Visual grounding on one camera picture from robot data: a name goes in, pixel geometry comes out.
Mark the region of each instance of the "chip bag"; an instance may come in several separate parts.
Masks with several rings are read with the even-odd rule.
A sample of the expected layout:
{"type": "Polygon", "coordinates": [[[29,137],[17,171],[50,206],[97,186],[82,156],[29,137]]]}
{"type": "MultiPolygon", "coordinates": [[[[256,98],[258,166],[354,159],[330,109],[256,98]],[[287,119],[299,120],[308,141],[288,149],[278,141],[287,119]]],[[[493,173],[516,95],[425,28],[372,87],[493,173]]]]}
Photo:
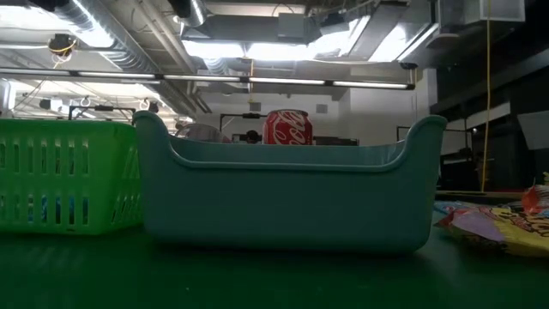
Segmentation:
{"type": "Polygon", "coordinates": [[[524,257],[549,257],[549,218],[509,209],[457,209],[435,224],[472,245],[524,257]]]}

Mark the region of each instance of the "white wall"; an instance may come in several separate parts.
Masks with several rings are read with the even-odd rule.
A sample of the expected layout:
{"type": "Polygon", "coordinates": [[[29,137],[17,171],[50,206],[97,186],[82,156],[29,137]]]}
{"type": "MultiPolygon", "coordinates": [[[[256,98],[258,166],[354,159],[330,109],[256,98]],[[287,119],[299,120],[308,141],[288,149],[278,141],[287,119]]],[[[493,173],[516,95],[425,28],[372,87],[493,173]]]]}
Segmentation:
{"type": "MultiPolygon", "coordinates": [[[[221,113],[242,114],[250,112],[248,105],[248,94],[232,94],[224,96],[222,94],[203,94],[202,98],[212,109],[212,114],[202,114],[197,116],[197,123],[209,124],[215,128],[219,127],[221,113]]],[[[253,94],[253,100],[262,103],[261,114],[268,114],[271,111],[279,109],[299,109],[309,113],[309,119],[313,124],[313,134],[315,136],[339,136],[338,125],[338,102],[332,101],[328,95],[308,95],[295,94],[290,98],[279,94],[253,94]],[[326,104],[328,106],[327,114],[317,114],[317,104],[326,104]]],[[[231,117],[223,118],[226,124],[231,117]]],[[[232,134],[245,134],[248,130],[262,132],[262,126],[265,118],[260,119],[242,119],[234,118],[224,129],[223,133],[231,137],[232,134]]]]}
{"type": "Polygon", "coordinates": [[[348,132],[346,137],[358,138],[363,146],[396,142],[397,126],[411,126],[429,115],[434,100],[430,78],[432,71],[425,70],[414,91],[351,89],[348,113],[343,112],[347,98],[340,101],[340,131],[348,132]]]}

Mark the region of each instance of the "green plastic basket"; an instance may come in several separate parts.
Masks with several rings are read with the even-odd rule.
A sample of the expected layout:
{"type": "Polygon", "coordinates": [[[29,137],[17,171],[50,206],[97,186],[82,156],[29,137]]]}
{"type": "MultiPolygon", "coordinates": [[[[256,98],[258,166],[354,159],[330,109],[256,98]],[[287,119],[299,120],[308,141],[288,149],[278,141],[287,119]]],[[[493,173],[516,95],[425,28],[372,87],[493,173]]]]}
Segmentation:
{"type": "Polygon", "coordinates": [[[100,234],[142,222],[127,124],[0,119],[0,230],[100,234]]]}

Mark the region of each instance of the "electrical box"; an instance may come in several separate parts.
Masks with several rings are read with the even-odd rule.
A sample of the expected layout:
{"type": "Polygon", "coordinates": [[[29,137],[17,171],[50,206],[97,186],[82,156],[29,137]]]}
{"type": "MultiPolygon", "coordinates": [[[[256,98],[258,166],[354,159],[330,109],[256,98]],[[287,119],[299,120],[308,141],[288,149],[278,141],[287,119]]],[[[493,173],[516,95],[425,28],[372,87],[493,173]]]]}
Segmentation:
{"type": "Polygon", "coordinates": [[[305,15],[278,14],[278,40],[284,43],[304,43],[305,15]]]}
{"type": "Polygon", "coordinates": [[[526,21],[524,0],[492,0],[488,12],[488,0],[466,0],[464,20],[466,24],[485,21],[526,21]]]}

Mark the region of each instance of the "can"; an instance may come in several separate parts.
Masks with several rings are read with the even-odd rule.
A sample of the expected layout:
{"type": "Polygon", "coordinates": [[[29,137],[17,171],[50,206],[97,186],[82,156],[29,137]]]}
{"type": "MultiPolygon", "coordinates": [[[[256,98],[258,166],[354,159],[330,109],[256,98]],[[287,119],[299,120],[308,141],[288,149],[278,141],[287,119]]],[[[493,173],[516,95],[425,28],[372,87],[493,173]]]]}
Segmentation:
{"type": "Polygon", "coordinates": [[[267,115],[263,125],[263,143],[279,145],[312,145],[309,114],[299,110],[278,110],[267,115]]]}

